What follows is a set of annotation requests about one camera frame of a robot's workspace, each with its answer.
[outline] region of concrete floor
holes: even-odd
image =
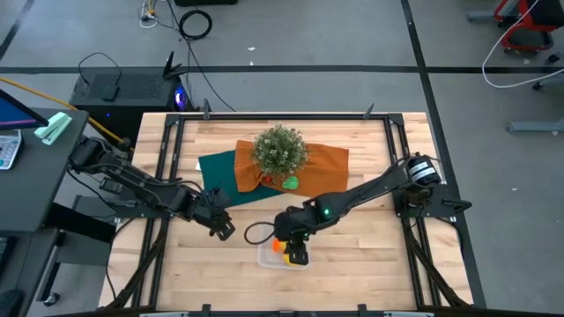
[[[481,66],[501,31],[495,24],[469,24],[464,14],[497,2],[409,0],[427,66]],[[0,39],[25,3],[0,3]],[[179,35],[162,26],[140,28],[140,5],[140,0],[35,0],[0,60],[0,76],[67,100],[78,77],[70,68],[95,51],[122,66],[161,66],[174,50],[179,63],[187,54]],[[203,66],[417,65],[400,1],[241,0],[202,9],[213,18],[209,37],[193,47]],[[175,10],[182,14],[187,9]],[[158,1],[157,14],[170,25],[166,3]],[[194,19],[189,28],[197,33],[203,23]],[[554,38],[557,47],[564,45],[562,32]],[[525,59],[497,49],[488,65],[538,66],[547,55]],[[96,57],[85,65],[110,63]],[[55,69],[18,74],[16,68],[22,67]],[[71,74],[56,74],[69,70]],[[372,103],[375,111],[428,111],[419,73],[411,70],[241,70],[207,74],[222,98],[240,111],[362,111]],[[509,84],[536,76],[492,75],[491,80]],[[197,105],[207,98],[214,110],[224,109],[201,75],[190,75],[190,81]],[[534,92],[530,85],[496,90],[477,74],[432,73],[430,81],[461,197],[474,204],[466,218],[487,306],[564,312],[563,136],[505,131],[512,120],[564,118],[564,92],[559,87]],[[31,107],[59,107],[0,87]],[[90,195],[65,179],[56,200],[69,205],[76,194]],[[79,279],[84,286],[77,290]],[[93,310],[102,280],[103,269],[64,266],[54,287],[61,301],[50,308],[35,305],[29,315]]]

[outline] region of blue screen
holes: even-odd
[[[19,110],[8,100],[0,98],[0,129],[19,129],[36,125],[37,121],[29,114]]]

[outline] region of orange cloth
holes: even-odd
[[[235,179],[237,190],[252,191],[262,180],[260,167],[252,159],[253,143],[237,141],[235,147]],[[263,186],[286,193],[315,197],[320,194],[346,191],[349,179],[349,151],[321,144],[306,144],[309,151],[304,168],[294,176],[300,185],[294,190],[284,189],[282,181],[276,180]]]

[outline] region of teal towel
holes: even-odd
[[[200,169],[204,176],[204,188],[210,190],[214,187],[222,188],[231,198],[229,206],[255,202],[275,195],[284,194],[276,189],[258,185],[255,190],[240,193],[237,190],[235,179],[235,151],[207,155],[199,158]]]

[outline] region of wire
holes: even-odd
[[[168,4],[168,8],[170,9],[170,13],[173,15],[173,19],[174,22],[176,23],[176,26],[178,27],[178,29],[180,30],[180,24],[178,23],[178,18],[176,18],[176,14],[174,13],[174,9],[173,9],[173,5],[170,3],[170,0],[166,0],[167,4]],[[204,70],[202,69],[202,66],[200,66],[200,62],[197,60],[196,55],[194,54],[194,50],[192,50],[192,46],[190,44],[190,41],[184,37],[182,37],[184,39],[184,41],[186,41],[186,45],[188,45],[188,50],[189,53],[192,54],[192,56],[194,57],[194,62],[196,62],[196,65],[198,67],[198,69],[200,70],[200,72],[202,73],[202,76],[205,79],[205,82],[210,86],[211,91],[216,95],[216,97],[218,97],[219,100],[221,100],[221,102],[223,102],[223,104],[228,107],[229,109],[231,109],[233,112],[237,112],[233,107],[231,107],[225,100],[223,100],[223,98],[221,98],[221,96],[219,96],[218,92],[215,90],[215,88],[213,88],[212,83],[210,82],[210,80],[208,79],[208,77],[205,75]]]
[[[95,180],[95,181],[96,181],[96,182],[98,182],[99,184],[101,184],[101,183],[102,183],[102,181],[98,181],[98,179],[97,179],[97,178],[95,178],[94,176],[90,175],[89,173],[88,173],[88,174],[86,174],[86,176],[88,176],[88,177],[90,177],[91,179]]]
[[[530,84],[530,83],[534,83],[534,82],[539,81],[539,80],[547,79],[547,78],[549,78],[549,77],[553,77],[553,76],[556,76],[556,75],[561,74],[562,72],[564,72],[564,68],[563,68],[563,69],[558,70],[558,71],[556,71],[556,72],[554,72],[554,73],[552,73],[552,74],[549,74],[549,75],[546,75],[546,76],[543,76],[543,77],[538,77],[538,78],[533,78],[533,79],[525,80],[525,81],[523,81],[523,82],[521,82],[521,83],[512,84],[512,85],[496,85],[496,84],[493,84],[493,83],[487,78],[487,75],[486,75],[486,63],[487,63],[487,61],[490,59],[490,56],[492,56],[492,53],[494,52],[495,48],[497,48],[497,46],[500,44],[501,40],[503,40],[503,38],[505,38],[505,35],[507,35],[507,33],[509,33],[509,31],[511,31],[515,26],[517,26],[517,25],[532,11],[532,9],[538,4],[538,1],[540,1],[540,0],[535,1],[535,3],[529,8],[529,10],[527,10],[527,12],[525,12],[525,13],[521,16],[521,18],[519,18],[519,19],[517,20],[517,22],[515,22],[514,25],[512,25],[507,31],[505,31],[505,33],[500,37],[499,40],[497,40],[497,42],[495,42],[495,45],[493,45],[492,50],[490,51],[490,53],[487,55],[486,59],[485,59],[484,62],[482,63],[482,75],[484,76],[484,79],[486,80],[486,82],[487,82],[489,85],[491,85],[492,87],[494,87],[494,88],[499,88],[499,89],[514,88],[514,87],[518,87],[518,86],[520,86],[520,85]]]
[[[114,81],[114,85],[117,85],[117,81],[120,79],[120,77],[122,76],[122,69],[120,68],[120,66],[108,55],[102,53],[102,52],[94,52],[90,55],[88,55],[87,57],[83,58],[82,61],[80,61],[80,63],[78,63],[78,74],[80,74],[80,76],[82,77],[82,79],[85,81],[85,83],[87,83],[88,85],[90,85],[90,83],[88,82],[88,80],[86,80],[85,76],[82,73],[82,70],[80,69],[80,65],[82,65],[82,63],[87,60],[88,58],[94,56],[94,55],[103,55],[105,56],[108,60],[110,60],[115,67],[117,68],[117,70],[119,71],[119,74],[117,75],[117,78]]]
[[[183,183],[188,183],[188,184],[192,184],[192,185],[196,186],[197,189],[200,191],[200,196],[202,196],[202,198],[204,199],[205,206],[208,208],[208,210],[212,210],[212,207],[210,206],[210,202],[208,201],[208,198],[207,198],[207,196],[205,195],[204,190],[203,190],[202,187],[201,187],[198,183],[196,183],[195,181],[188,181],[188,180],[185,180],[185,181],[177,181],[177,182],[169,183],[169,184],[166,184],[166,185],[167,185],[167,186],[173,186],[173,185],[175,186],[175,185],[179,185],[179,184],[183,184]],[[190,215],[190,220],[192,219],[193,216],[194,216],[194,213],[192,213],[192,215]]]
[[[149,0],[149,3],[147,3],[147,0],[143,0],[143,5],[141,5],[141,8],[137,10],[137,16],[139,17],[139,26],[141,26],[141,28],[144,29],[153,28],[159,23],[157,18],[154,16],[155,14],[154,12],[155,12],[154,7],[151,8],[151,0]],[[143,25],[144,18],[155,20],[155,23],[153,23],[150,26],[144,26]]]
[[[11,79],[8,78],[4,78],[4,77],[0,77],[0,82],[6,83],[8,85],[12,85],[14,87],[18,87],[21,90],[25,90],[26,92],[30,92],[36,96],[42,97],[46,100],[51,100],[53,102],[56,102],[60,105],[63,105],[71,110],[78,110],[76,107],[72,106],[71,104],[69,104],[66,101],[62,101],[60,99],[57,99],[55,97],[49,96],[43,92],[38,92],[32,88],[29,88],[27,86],[24,86],[18,82],[15,82]],[[102,131],[103,133],[105,133],[107,136],[113,138],[114,140],[116,140],[118,143],[122,144],[123,143],[123,139],[121,139],[120,137],[118,137],[117,135],[115,135],[112,131],[106,129],[106,127],[104,127],[103,125],[101,125],[99,122],[95,121],[93,118],[88,117],[88,122],[90,122],[90,124],[92,124],[94,127],[98,128],[100,131]]]
[[[94,194],[96,194],[100,200],[102,202],[104,202],[111,210],[116,211],[114,207],[112,207],[112,205],[110,205],[105,199],[104,197],[102,197],[102,195],[100,195],[100,193],[98,193],[97,191],[95,191],[93,188],[91,188],[90,186],[86,185],[83,181],[79,180],[75,175],[73,175],[71,172],[69,172],[69,170],[67,170],[67,174],[73,179],[75,180],[77,183],[79,183],[80,185],[90,189],[90,191],[92,191]],[[115,213],[113,215],[107,215],[107,216],[90,216],[93,218],[104,218],[104,217],[113,217],[115,216]]]
[[[413,229],[413,227],[417,224],[417,219],[419,219],[421,217],[421,212],[423,212],[424,209],[425,209],[425,206],[421,206],[419,208],[419,213],[417,214],[417,217],[415,218],[415,223],[410,227],[410,229]]]
[[[128,220],[127,222],[125,222],[122,226],[120,226],[119,228],[117,228],[117,230],[114,233],[114,237],[112,237],[112,240],[110,241],[110,249],[112,248],[112,246],[114,245],[114,240],[115,237],[117,237],[117,234],[123,229],[125,228],[127,225],[129,225],[131,223],[131,221],[133,221],[135,218],[131,218],[130,220]],[[108,273],[108,265],[109,265],[109,257],[108,257],[108,262],[106,263],[106,279],[108,280],[108,284],[109,284],[109,288],[110,290],[112,290],[112,295],[114,296],[114,299],[116,298],[115,295],[115,288],[114,288],[114,284],[112,283],[112,280],[109,278],[109,273]]]
[[[250,245],[253,245],[253,246],[258,246],[258,245],[261,245],[264,242],[268,241],[270,238],[272,238],[272,236],[276,232],[275,229],[272,229],[272,233],[269,234],[268,237],[264,238],[263,240],[251,241],[251,240],[249,240],[249,237],[247,237],[247,235],[249,234],[249,230],[256,225],[271,225],[272,227],[274,227],[274,224],[271,223],[271,222],[268,222],[268,221],[257,221],[254,224],[248,226],[247,229],[245,229],[245,233],[243,233],[243,238],[245,239],[245,241],[247,241],[247,243],[249,243]]]
[[[160,26],[164,26],[164,27],[167,27],[167,28],[169,28],[169,29],[176,30],[176,29],[173,28],[172,26],[167,26],[166,24],[160,22],[157,18],[156,18],[155,20],[157,21],[157,23],[158,23]]]
[[[203,33],[199,35],[190,35],[184,31],[184,24],[186,23],[186,21],[188,21],[188,19],[191,16],[196,14],[201,15],[202,17],[205,18],[205,20],[208,22],[208,27],[205,29]],[[212,31],[212,27],[213,27],[212,17],[210,17],[210,15],[207,14],[205,11],[201,11],[201,10],[192,10],[184,13],[184,15],[182,15],[182,17],[180,18],[180,21],[178,22],[178,32],[180,32],[182,37],[187,41],[197,41],[203,39]]]

